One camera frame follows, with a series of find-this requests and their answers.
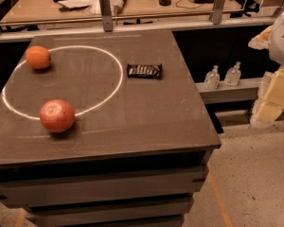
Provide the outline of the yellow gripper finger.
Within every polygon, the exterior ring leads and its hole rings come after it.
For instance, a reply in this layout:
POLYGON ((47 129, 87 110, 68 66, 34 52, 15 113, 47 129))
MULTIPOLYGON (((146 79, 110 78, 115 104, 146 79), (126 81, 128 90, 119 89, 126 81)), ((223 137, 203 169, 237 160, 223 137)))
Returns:
POLYGON ((266 103, 259 98, 255 101, 252 108, 250 124, 252 127, 258 129, 271 127, 282 113, 282 108, 274 104, 266 103))
POLYGON ((263 102, 266 105, 284 109, 284 65, 273 73, 263 102))

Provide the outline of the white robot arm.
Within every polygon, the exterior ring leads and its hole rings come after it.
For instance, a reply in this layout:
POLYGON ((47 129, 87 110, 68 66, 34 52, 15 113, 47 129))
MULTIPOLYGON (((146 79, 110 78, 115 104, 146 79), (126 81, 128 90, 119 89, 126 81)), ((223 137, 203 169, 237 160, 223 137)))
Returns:
POLYGON ((266 72, 257 91, 250 123, 255 128, 267 128, 284 111, 284 10, 275 22, 265 28, 248 44, 254 49, 267 49, 269 58, 280 64, 273 73, 266 72))

